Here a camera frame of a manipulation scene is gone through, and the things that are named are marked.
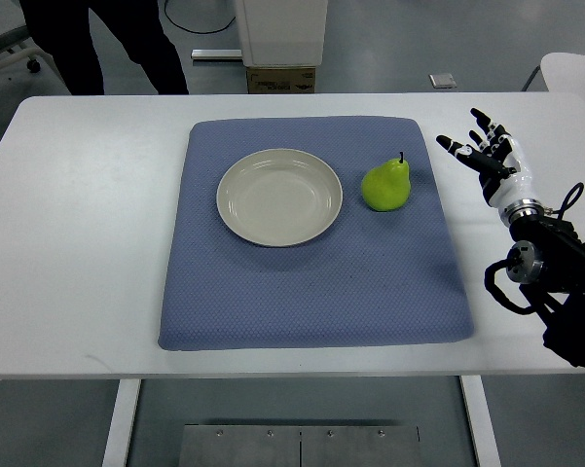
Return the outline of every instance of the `green pear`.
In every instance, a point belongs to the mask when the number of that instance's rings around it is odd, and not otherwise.
[[[402,206],[409,198],[409,164],[404,154],[400,159],[391,159],[374,167],[361,182],[361,195],[375,211],[392,211]]]

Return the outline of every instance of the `person's leg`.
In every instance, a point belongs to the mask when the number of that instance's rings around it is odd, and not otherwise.
[[[140,64],[160,94],[187,94],[175,46],[160,23],[157,0],[91,0],[91,9]]]
[[[104,94],[104,80],[82,0],[20,0],[33,41],[52,55],[74,95]]]

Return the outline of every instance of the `ceramic plate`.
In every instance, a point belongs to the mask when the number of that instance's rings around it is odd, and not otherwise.
[[[342,207],[340,179],[324,161],[295,149],[267,149],[236,162],[216,192],[221,218],[237,235],[290,246],[322,234]]]

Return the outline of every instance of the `robotic arm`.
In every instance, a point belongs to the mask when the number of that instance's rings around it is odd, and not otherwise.
[[[485,287],[511,311],[537,313],[547,327],[543,345],[574,367],[585,367],[585,243],[573,224],[563,219],[584,185],[573,187],[559,210],[543,207],[519,143],[480,110],[472,109],[471,113],[485,134],[483,138],[470,131],[475,147],[443,135],[437,142],[480,174],[485,201],[498,210],[515,240],[507,258],[485,271]],[[512,303],[495,285],[495,274],[501,269],[520,284],[519,290],[530,306]],[[561,304],[552,293],[563,293],[567,298]]]

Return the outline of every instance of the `black cable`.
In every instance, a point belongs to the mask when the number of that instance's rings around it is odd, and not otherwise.
[[[582,193],[584,193],[584,184],[582,182],[578,182],[573,186],[573,188],[569,190],[565,196],[565,199],[563,200],[563,204],[561,204],[560,209],[553,211],[552,214],[558,214],[558,220],[562,221],[565,212],[567,212],[574,204],[577,203],[577,201],[582,196]]]
[[[234,20],[236,19],[236,17],[233,17],[232,20],[227,23],[227,26],[222,27],[220,29],[216,29],[215,31],[192,31],[192,30],[187,29],[187,28],[185,28],[183,26],[180,26],[179,24],[177,24],[175,21],[173,21],[169,17],[168,13],[166,12],[166,6],[168,5],[168,1],[169,0],[165,0],[165,7],[164,7],[164,12],[165,12],[166,19],[168,19],[171,22],[171,24],[173,24],[175,27],[179,27],[181,30],[186,31],[186,32],[190,32],[191,34],[201,34],[201,35],[205,35],[205,34],[216,34],[217,32],[222,32],[225,29],[227,29],[228,27],[230,27],[232,25],[232,23],[234,22]]]
[[[485,288],[489,291],[489,293],[494,297],[495,301],[498,302],[500,305],[504,306],[506,309],[509,309],[517,314],[531,314],[534,313],[535,310],[532,306],[528,306],[523,308],[516,304],[513,304],[508,297],[504,295],[497,285],[495,285],[495,273],[501,269],[506,268],[513,268],[518,266],[521,263],[521,259],[517,257],[507,258],[505,260],[498,261],[497,263],[493,263],[485,270]]]

